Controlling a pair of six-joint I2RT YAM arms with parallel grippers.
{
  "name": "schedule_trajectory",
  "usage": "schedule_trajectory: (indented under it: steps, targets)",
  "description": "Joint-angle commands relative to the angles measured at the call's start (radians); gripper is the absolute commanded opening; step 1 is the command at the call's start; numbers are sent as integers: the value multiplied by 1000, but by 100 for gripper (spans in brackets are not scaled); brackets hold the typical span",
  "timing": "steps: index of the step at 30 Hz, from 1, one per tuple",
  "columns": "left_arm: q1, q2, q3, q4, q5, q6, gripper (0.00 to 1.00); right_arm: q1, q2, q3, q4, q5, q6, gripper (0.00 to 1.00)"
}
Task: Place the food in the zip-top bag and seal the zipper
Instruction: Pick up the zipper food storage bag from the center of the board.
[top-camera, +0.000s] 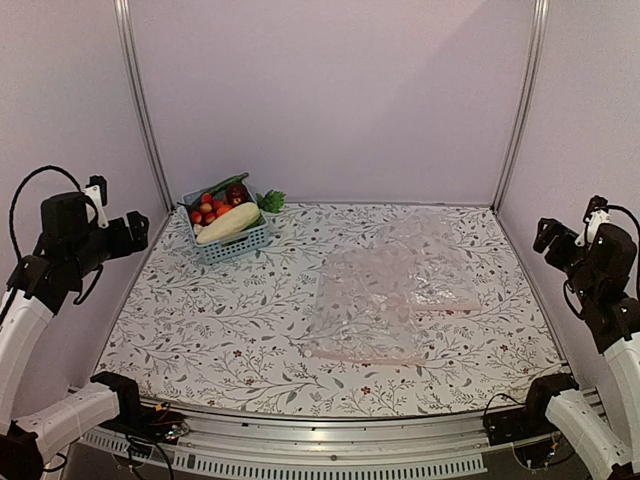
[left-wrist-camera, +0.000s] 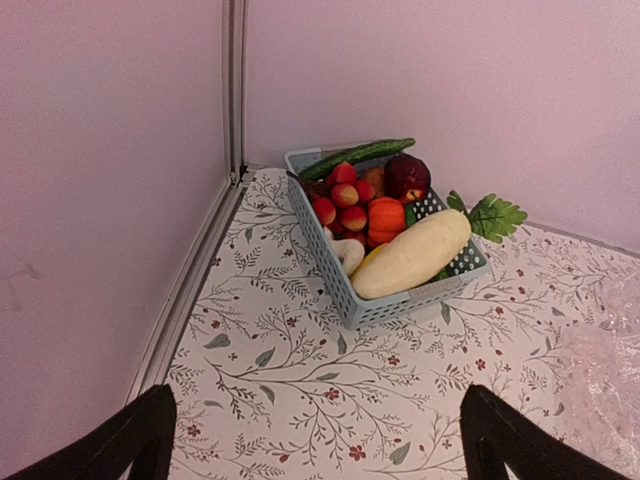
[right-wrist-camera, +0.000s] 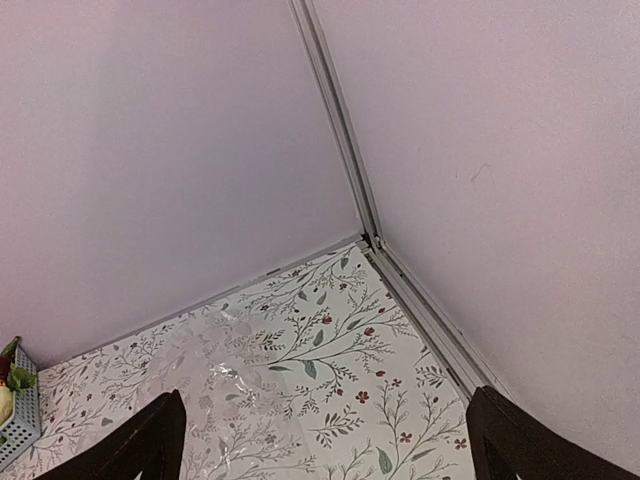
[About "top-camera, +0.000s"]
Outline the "white daikon radish toy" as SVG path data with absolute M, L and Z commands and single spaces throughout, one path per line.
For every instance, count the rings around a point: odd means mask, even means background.
M 203 227 L 198 233 L 197 241 L 211 242 L 225 235 L 233 234 L 251 224 L 262 213 L 279 213 L 285 203 L 286 194 L 283 191 L 271 190 L 265 195 L 249 193 L 249 200 L 239 206 L 232 207 L 230 211 L 220 215 L 212 224 Z

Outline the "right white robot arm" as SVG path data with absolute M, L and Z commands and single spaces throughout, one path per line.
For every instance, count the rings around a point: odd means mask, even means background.
M 625 207 L 592 197 L 583 227 L 574 231 L 554 218 L 542 218 L 533 243 L 548 265 L 565 275 L 562 293 L 574 317 L 609 370 L 621 396 L 629 439 L 623 441 L 586 402 L 569 374 L 539 377 L 529 387 L 517 427 L 537 436 L 556 428 L 593 479 L 639 476 L 639 297 L 627 285 L 639 280 L 639 236 L 615 224 L 614 212 L 634 225 Z

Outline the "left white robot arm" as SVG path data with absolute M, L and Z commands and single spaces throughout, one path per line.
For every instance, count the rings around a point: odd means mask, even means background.
M 14 252 L 17 264 L 1 303 L 1 476 L 38 479 L 66 446 L 94 427 L 115 422 L 128 434 L 148 426 L 135 381 L 114 373 L 89 383 L 43 410 L 12 415 L 19 382 L 39 338 L 67 296 L 74 304 L 91 294 L 87 276 L 100 279 L 105 262 L 128 257 L 148 246 L 149 220 L 137 211 L 107 219 L 107 182 L 94 175 L 87 185 L 41 203 L 41 233 L 34 251 Z

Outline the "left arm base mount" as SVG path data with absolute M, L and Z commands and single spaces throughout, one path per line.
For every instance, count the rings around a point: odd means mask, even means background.
M 137 416 L 126 420 L 119 415 L 100 425 L 101 428 L 145 440 L 149 443 L 176 445 L 179 438 L 190 432 L 186 417 L 172 408 L 170 402 L 154 406 L 141 405 Z

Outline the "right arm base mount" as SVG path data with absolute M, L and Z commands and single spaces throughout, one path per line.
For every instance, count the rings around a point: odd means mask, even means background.
M 492 410 L 495 399 L 510 400 L 513 408 Z M 575 452 L 547 420 L 532 418 L 522 402 L 494 395 L 483 410 L 482 425 L 489 445 L 510 446 L 515 460 L 528 471 L 546 470 L 570 460 Z

